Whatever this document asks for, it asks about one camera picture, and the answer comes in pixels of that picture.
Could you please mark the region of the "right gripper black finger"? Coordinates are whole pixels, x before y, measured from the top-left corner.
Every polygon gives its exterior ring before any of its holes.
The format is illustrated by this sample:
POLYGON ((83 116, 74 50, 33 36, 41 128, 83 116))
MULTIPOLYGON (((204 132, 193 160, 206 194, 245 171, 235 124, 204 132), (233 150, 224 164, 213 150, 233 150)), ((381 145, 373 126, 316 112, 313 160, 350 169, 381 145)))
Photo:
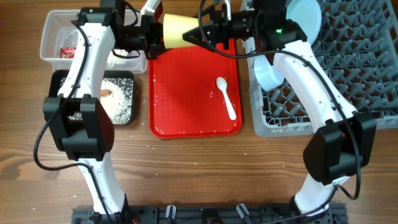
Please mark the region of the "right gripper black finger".
POLYGON ((217 44, 223 43, 224 38, 221 35, 220 29, 218 25, 214 24, 205 24, 202 27, 206 38, 208 39, 209 43, 207 44, 204 40, 204 38, 201 35, 200 28, 196 27, 194 29, 191 29, 189 31, 186 31, 182 34, 183 40, 187 41, 191 44, 200 46, 204 49, 207 50, 213 50, 211 45, 213 47, 216 47, 217 44))
POLYGON ((212 4, 208 7, 200 5, 198 10, 198 25, 205 27, 207 25, 215 27, 223 27, 226 25, 226 18, 223 16, 222 7, 220 10, 216 10, 216 5, 212 4), (203 22, 203 17, 209 16, 210 20, 208 23, 203 22))

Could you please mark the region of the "yellow plastic cup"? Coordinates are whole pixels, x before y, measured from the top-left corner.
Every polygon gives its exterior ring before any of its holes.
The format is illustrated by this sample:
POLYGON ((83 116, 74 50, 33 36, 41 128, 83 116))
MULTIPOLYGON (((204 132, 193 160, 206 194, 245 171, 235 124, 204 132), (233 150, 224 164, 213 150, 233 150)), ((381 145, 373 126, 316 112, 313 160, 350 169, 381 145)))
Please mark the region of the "yellow plastic cup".
POLYGON ((183 34, 198 27, 198 19, 194 17, 165 14, 163 20, 163 36, 166 49, 192 47, 194 44, 183 39, 183 34))

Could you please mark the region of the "white plastic spoon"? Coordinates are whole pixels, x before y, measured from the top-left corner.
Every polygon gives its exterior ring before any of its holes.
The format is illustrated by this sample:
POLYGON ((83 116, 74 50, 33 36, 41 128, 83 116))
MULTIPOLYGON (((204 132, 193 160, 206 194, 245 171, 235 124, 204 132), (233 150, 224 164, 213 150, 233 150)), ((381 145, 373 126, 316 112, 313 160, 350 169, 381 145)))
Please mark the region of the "white plastic spoon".
POLYGON ((236 115, 236 112, 233 108, 233 105, 231 104, 230 98, 227 93, 228 84, 227 84, 226 80, 223 77, 218 77, 216 79, 216 85, 217 85, 218 89, 223 94, 224 102, 226 104, 226 109, 227 109, 228 116, 229 116, 230 120, 236 120, 237 115, 236 115))

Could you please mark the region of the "light blue small bowl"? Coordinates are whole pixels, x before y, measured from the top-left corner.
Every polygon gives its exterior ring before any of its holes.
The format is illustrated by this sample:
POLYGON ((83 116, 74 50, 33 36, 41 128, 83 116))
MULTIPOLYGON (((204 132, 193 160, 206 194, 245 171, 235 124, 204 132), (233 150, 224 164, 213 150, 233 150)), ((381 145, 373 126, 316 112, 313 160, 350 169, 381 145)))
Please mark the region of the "light blue small bowl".
POLYGON ((264 91, 271 91, 284 82, 284 76, 275 66, 271 65, 264 55, 254 60, 254 73, 258 84, 264 91))

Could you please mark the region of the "light blue plate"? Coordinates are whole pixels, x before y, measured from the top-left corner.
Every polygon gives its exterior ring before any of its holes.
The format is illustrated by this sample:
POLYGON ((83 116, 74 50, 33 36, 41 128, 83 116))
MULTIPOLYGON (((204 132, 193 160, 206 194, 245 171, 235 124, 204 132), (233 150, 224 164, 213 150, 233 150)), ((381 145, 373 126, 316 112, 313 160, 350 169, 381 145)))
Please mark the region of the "light blue plate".
POLYGON ((315 42, 322 23, 322 12, 317 0, 292 0, 287 5, 286 18, 301 27, 310 45, 315 42))

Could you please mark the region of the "orange carrot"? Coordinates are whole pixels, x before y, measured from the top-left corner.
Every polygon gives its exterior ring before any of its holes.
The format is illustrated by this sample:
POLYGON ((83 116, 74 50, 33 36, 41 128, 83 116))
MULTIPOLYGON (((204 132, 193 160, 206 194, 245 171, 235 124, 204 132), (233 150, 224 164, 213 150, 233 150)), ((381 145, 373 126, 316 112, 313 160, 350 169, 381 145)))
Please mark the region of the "orange carrot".
POLYGON ((101 90, 100 91, 101 97, 107 97, 107 96, 112 95, 112 94, 113 94, 113 92, 111 90, 101 90))

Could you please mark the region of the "red snack wrapper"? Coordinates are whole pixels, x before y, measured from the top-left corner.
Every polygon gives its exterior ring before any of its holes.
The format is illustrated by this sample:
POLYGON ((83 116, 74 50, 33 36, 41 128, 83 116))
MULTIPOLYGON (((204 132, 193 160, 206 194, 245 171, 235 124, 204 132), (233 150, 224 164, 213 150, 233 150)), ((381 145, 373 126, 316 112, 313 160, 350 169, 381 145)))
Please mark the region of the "red snack wrapper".
POLYGON ((60 58, 74 58, 76 47, 62 47, 60 49, 60 58))

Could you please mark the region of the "white tissue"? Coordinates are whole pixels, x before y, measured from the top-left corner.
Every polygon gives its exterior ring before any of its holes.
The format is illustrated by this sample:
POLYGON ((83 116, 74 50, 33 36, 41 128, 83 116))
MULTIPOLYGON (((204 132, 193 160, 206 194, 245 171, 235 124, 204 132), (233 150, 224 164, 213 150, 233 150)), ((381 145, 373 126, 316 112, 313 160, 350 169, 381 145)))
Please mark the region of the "white tissue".
POLYGON ((132 63, 139 54, 137 52, 127 52, 125 50, 113 50, 109 54, 106 66, 108 68, 119 68, 132 63))

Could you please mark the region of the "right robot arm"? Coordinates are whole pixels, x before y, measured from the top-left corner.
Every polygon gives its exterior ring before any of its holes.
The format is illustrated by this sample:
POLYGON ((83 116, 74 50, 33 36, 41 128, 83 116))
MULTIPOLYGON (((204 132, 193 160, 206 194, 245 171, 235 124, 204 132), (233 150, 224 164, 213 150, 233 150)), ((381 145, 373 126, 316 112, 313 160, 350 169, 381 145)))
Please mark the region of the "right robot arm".
POLYGON ((229 39, 256 41, 255 57, 273 55, 273 64, 303 104, 313 137, 303 151, 307 177, 294 196, 303 217, 323 213, 330 200, 351 177, 361 177, 369 164, 376 121, 360 114, 336 89, 314 56, 308 35, 318 33, 322 14, 316 1, 249 1, 232 12, 200 3, 197 25, 186 30, 185 41, 215 52, 229 39))

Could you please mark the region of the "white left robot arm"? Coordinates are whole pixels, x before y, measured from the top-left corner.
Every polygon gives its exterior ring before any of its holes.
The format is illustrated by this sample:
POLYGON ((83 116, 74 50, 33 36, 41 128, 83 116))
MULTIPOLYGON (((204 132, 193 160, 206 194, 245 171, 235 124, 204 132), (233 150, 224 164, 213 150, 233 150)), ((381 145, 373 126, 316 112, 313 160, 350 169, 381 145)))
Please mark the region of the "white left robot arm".
POLYGON ((156 58, 162 43, 162 24, 155 15, 141 14, 141 23, 124 23, 126 3, 119 6, 84 7, 72 24, 78 30, 78 43, 72 65, 55 96, 44 99, 46 123, 34 145, 34 161, 44 170, 58 171, 39 161, 39 144, 49 129, 55 145, 71 164, 79 167, 93 197, 89 221, 93 223, 132 223, 133 211, 121 189, 111 161, 114 124, 103 108, 101 84, 106 63, 116 50, 144 52, 156 58))

